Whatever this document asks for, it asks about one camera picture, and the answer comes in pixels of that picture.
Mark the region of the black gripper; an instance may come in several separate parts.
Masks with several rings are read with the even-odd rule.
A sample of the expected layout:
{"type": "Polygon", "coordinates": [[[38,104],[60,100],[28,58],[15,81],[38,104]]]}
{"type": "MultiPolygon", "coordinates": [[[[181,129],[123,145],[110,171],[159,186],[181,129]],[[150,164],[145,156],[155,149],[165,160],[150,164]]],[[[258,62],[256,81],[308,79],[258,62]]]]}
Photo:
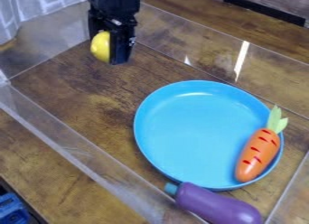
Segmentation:
{"type": "Polygon", "coordinates": [[[109,23],[117,26],[111,31],[110,63],[123,64],[130,59],[135,44],[135,14],[141,10],[141,0],[89,0],[90,38],[101,32],[109,32],[109,23]]]}

